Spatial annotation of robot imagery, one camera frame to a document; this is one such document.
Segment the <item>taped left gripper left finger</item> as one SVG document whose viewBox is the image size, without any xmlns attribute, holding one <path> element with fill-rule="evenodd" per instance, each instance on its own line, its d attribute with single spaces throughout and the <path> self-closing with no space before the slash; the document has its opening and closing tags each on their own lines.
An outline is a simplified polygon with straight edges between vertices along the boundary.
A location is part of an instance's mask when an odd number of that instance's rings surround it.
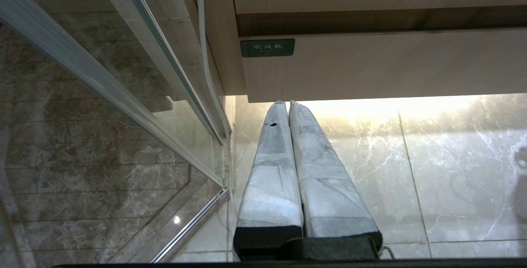
<svg viewBox="0 0 527 268">
<path fill-rule="evenodd" d="M 284 102 L 269 108 L 243 191 L 232 240 L 238 261 L 277 260 L 290 240 L 303 237 L 303 210 Z"/>
</svg>

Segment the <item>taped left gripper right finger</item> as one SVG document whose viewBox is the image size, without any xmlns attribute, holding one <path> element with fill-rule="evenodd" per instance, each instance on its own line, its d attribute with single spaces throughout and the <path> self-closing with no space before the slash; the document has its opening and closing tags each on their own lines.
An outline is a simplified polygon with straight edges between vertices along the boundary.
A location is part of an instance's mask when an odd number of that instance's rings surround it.
<svg viewBox="0 0 527 268">
<path fill-rule="evenodd" d="M 367 236 L 376 252 L 382 233 L 314 114 L 291 101 L 289 126 L 309 238 Z"/>
</svg>

